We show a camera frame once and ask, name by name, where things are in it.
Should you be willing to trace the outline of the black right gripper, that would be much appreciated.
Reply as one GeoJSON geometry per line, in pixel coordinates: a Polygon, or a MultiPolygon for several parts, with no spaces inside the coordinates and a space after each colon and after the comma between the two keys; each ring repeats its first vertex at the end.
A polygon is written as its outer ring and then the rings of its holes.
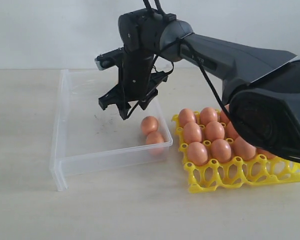
{"type": "Polygon", "coordinates": [[[151,73],[151,59],[132,61],[125,59],[122,63],[122,77],[112,89],[98,98],[98,104],[104,111],[110,105],[116,105],[119,110],[125,102],[140,101],[139,106],[146,110],[150,102],[158,95],[157,87],[167,81],[164,71],[151,73]]]}

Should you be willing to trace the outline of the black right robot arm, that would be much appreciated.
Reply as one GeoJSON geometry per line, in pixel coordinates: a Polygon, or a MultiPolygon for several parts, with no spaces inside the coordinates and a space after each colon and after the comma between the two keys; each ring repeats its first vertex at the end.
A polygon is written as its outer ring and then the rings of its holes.
{"type": "Polygon", "coordinates": [[[118,67],[118,84],[98,100],[116,105],[122,119],[145,109],[167,80],[156,58],[186,60],[222,81],[220,107],[249,144],[300,163],[300,59],[285,50],[256,48],[199,35],[172,13],[150,7],[118,19],[123,47],[99,55],[100,70],[118,67]]]}

